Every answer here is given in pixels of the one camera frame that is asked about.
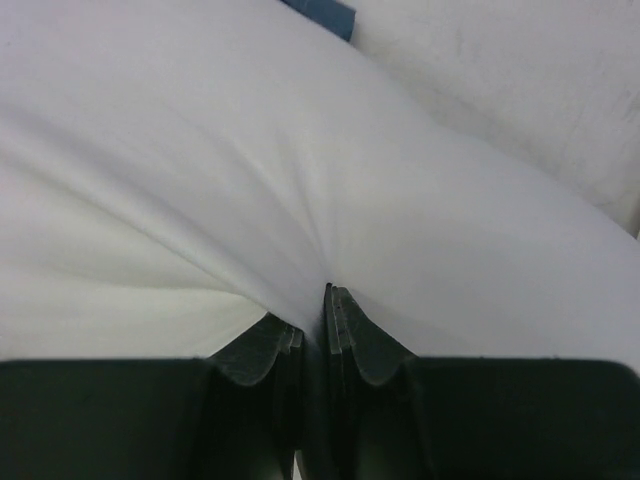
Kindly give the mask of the blue letter-print pillowcase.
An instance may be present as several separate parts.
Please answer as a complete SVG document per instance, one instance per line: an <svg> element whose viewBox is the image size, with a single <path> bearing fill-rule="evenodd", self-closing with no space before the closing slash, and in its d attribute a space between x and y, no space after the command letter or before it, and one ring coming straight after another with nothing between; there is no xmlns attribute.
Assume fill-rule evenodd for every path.
<svg viewBox="0 0 640 480"><path fill-rule="evenodd" d="M282 3L342 40L351 41L355 28L356 10L343 2L335 0L282 0Z"/></svg>

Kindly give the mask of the white pillow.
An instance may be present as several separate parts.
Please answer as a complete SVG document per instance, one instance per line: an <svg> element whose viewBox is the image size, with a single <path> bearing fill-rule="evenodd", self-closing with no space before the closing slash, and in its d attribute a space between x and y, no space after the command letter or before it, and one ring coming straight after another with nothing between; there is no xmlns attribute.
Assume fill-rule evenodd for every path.
<svg viewBox="0 0 640 480"><path fill-rule="evenodd" d="M1 355L208 356L325 286L419 354L639 363L639 244L273 1L1 5Z"/></svg>

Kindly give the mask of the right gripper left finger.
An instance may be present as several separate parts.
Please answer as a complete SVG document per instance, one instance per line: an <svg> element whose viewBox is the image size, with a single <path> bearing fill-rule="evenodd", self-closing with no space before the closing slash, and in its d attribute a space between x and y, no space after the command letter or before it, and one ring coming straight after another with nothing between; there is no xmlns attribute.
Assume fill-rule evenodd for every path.
<svg viewBox="0 0 640 480"><path fill-rule="evenodd" d="M303 333L267 315L208 358L5 361L5 479L289 479Z"/></svg>

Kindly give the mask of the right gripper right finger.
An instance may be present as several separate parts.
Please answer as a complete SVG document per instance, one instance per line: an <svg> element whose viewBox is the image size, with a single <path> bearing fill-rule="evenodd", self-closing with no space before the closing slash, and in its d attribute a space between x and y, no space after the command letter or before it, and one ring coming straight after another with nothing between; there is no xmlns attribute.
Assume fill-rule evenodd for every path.
<svg viewBox="0 0 640 480"><path fill-rule="evenodd" d="M343 479L635 479L639 378L611 361L417 356L350 292L324 296Z"/></svg>

